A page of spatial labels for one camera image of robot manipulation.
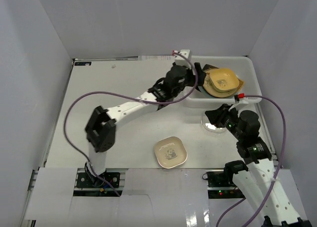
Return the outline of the clear plastic dish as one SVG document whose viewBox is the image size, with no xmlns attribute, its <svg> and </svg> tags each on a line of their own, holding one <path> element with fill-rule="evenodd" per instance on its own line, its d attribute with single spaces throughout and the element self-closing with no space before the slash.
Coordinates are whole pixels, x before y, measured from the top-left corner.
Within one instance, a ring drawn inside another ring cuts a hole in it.
<svg viewBox="0 0 317 227">
<path fill-rule="evenodd" d="M 204 113 L 202 113 L 201 125 L 206 131 L 208 131 L 209 133 L 214 134 L 214 135 L 220 135 L 220 134 L 223 134 L 227 131 L 226 128 L 217 128 L 216 126 L 211 124 L 209 119 L 207 118 L 207 116 Z"/>
</svg>

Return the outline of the beige bird branch plate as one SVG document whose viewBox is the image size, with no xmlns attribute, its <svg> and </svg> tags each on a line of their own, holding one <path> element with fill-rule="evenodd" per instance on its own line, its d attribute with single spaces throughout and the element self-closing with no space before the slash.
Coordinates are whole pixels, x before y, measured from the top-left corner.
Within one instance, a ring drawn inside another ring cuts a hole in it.
<svg viewBox="0 0 317 227">
<path fill-rule="evenodd" d="M 212 82 L 211 82 L 211 78 L 210 78 L 210 74 L 206 73 L 206 77 L 203 83 L 202 88 L 211 96 L 216 97 L 216 98 L 228 98 L 228 97 L 232 97 L 236 92 L 237 92 L 237 88 L 227 91 L 227 92 L 219 92 L 217 91 Z"/>
</svg>

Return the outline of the yellow panda square dish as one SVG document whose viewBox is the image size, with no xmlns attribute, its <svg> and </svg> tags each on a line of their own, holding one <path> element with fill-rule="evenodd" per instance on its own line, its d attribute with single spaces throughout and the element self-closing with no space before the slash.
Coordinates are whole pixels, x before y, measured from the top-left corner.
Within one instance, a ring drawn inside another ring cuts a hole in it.
<svg viewBox="0 0 317 227">
<path fill-rule="evenodd" d="M 218 92 L 229 92 L 239 86 L 239 79 L 230 68 L 215 68 L 209 71 L 213 87 Z"/>
</svg>

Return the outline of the woven fan-shaped basket plate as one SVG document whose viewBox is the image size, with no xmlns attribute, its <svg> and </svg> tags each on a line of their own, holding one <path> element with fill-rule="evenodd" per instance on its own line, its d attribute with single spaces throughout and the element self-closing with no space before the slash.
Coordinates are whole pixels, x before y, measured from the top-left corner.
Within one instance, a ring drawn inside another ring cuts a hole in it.
<svg viewBox="0 0 317 227">
<path fill-rule="evenodd" d="M 239 86 L 237 87 L 237 91 L 240 91 L 243 88 L 245 81 L 241 80 L 240 78 L 238 80 L 239 80 Z"/>
</svg>

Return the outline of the cream panda square dish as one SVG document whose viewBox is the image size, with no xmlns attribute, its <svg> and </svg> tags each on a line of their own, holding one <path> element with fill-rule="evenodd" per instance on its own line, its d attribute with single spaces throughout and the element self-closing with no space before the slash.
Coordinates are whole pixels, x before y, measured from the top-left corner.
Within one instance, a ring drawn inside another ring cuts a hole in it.
<svg viewBox="0 0 317 227">
<path fill-rule="evenodd" d="M 187 161 L 188 153 L 180 138 L 171 136 L 154 145 L 158 164 L 164 169 L 172 169 Z"/>
</svg>

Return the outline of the black square amber plate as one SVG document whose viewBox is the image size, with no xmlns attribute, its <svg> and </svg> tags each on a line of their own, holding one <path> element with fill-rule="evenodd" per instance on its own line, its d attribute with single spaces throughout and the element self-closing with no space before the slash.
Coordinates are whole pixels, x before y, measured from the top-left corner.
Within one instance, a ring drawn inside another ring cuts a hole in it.
<svg viewBox="0 0 317 227">
<path fill-rule="evenodd" d="M 205 64 L 204 67 L 202 68 L 202 72 L 208 73 L 211 69 L 218 69 L 218 67 L 210 65 L 210 64 Z"/>
</svg>

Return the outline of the teal round plate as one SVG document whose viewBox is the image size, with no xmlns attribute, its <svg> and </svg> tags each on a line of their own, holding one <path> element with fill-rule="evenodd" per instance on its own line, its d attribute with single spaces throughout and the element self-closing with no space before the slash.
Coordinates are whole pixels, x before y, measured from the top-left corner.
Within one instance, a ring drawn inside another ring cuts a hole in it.
<svg viewBox="0 0 317 227">
<path fill-rule="evenodd" d="M 212 98 L 212 96 L 204 89 L 203 86 L 199 86 L 199 90 L 202 94 L 204 94 L 206 97 Z"/>
</svg>

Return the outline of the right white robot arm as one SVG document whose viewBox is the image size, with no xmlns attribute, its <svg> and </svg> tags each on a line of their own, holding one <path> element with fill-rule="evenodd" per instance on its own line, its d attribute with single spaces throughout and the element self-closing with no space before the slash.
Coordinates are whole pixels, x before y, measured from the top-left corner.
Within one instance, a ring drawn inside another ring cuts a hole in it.
<svg viewBox="0 0 317 227">
<path fill-rule="evenodd" d="M 224 166 L 224 182 L 237 186 L 249 202 L 255 216 L 262 217 L 264 227 L 310 227 L 291 204 L 279 180 L 270 150 L 260 137 L 259 116 L 250 110 L 238 112 L 223 104 L 206 111 L 206 117 L 216 128 L 227 129 L 237 140 L 241 160 Z"/>
</svg>

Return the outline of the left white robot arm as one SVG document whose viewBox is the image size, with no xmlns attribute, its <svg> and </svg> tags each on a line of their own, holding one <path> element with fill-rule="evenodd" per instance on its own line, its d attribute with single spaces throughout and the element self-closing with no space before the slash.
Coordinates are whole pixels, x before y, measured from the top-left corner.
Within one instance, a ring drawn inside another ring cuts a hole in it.
<svg viewBox="0 0 317 227">
<path fill-rule="evenodd" d="M 156 112 L 176 102 L 175 98 L 185 87 L 198 89 L 204 83 L 206 73 L 200 63 L 194 63 L 195 72 L 184 65 L 173 64 L 165 77 L 151 88 L 119 106 L 104 109 L 96 107 L 85 127 L 89 142 L 89 161 L 85 165 L 88 182 L 99 187 L 104 183 L 106 153 L 115 144 L 116 132 L 125 124 L 144 114 Z"/>
</svg>

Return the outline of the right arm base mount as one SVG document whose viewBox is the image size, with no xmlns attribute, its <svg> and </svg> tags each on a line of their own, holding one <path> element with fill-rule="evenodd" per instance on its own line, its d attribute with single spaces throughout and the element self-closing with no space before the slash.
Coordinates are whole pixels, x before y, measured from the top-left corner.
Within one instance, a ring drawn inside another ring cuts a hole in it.
<svg viewBox="0 0 317 227">
<path fill-rule="evenodd" d="M 208 184 L 209 199 L 244 198 L 241 190 L 233 183 L 233 175 L 248 170 L 242 160 L 226 163 L 223 170 L 210 170 L 202 175 Z"/>
</svg>

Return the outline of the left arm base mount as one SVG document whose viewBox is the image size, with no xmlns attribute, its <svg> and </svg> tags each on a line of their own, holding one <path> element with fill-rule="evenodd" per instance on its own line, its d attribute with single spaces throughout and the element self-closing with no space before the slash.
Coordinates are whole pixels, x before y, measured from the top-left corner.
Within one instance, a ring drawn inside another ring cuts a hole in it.
<svg viewBox="0 0 317 227">
<path fill-rule="evenodd" d="M 120 197 L 124 186 L 124 171 L 106 171 L 101 177 L 106 182 L 79 169 L 75 179 L 73 196 L 75 197 Z"/>
</svg>

